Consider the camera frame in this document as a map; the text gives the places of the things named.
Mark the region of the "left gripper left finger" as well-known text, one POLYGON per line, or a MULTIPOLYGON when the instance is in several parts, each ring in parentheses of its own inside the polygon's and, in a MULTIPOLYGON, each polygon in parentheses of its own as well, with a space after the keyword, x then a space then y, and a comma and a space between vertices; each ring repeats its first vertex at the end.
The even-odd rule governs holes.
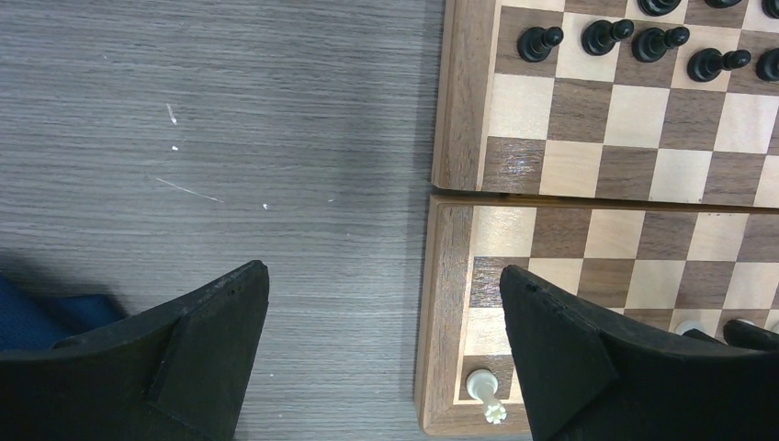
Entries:
POLYGON ((39 350, 1 350, 4 440, 230 440, 268 308, 251 261, 39 350))

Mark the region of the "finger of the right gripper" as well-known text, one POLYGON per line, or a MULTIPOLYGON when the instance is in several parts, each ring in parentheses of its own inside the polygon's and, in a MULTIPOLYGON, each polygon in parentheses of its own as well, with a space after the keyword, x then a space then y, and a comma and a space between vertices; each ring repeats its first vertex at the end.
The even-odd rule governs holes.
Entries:
POLYGON ((777 351, 778 334, 742 320, 729 320, 723 326, 728 345, 759 351, 777 351))
POLYGON ((699 329, 690 329, 687 331, 682 332, 682 336, 686 336, 689 338, 693 338, 695 340, 700 340, 708 343, 713 343, 717 345, 723 345, 724 343, 722 341, 717 340, 716 338, 706 334, 705 332, 699 330, 699 329))

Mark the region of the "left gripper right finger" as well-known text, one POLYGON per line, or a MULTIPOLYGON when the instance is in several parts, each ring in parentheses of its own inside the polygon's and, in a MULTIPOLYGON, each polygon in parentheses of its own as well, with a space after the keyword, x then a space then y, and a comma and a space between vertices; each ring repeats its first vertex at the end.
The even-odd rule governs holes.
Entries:
POLYGON ((778 350, 663 331, 519 266, 500 293, 535 440, 778 437, 778 350))

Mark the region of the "white knight chess piece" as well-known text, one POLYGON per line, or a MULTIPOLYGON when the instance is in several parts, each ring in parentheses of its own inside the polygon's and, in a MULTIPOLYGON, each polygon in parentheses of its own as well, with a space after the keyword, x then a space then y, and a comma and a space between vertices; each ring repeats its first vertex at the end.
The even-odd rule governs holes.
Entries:
POLYGON ((706 334, 703 324, 696 320, 685 320, 679 322, 674 327, 673 331, 678 335, 684 335, 692 331, 695 331, 700 334, 706 334))

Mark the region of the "white rook chess piece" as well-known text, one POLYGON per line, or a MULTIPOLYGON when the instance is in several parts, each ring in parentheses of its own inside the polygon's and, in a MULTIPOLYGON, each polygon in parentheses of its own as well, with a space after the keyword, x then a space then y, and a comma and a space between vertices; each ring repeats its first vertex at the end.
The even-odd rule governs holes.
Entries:
POLYGON ((488 369, 474 370, 466 381, 469 396, 480 401, 481 412, 490 424, 502 424, 507 416, 506 408, 495 395, 498 386, 497 377, 488 369))

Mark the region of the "wooden chess board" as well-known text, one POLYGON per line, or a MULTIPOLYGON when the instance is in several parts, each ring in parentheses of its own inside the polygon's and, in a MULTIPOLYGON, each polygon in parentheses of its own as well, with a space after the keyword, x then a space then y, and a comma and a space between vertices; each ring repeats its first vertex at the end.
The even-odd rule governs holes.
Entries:
POLYGON ((449 1, 414 401, 525 435, 499 280, 520 266, 672 331, 778 328, 775 1, 449 1), (506 408, 469 396, 488 369, 506 408))

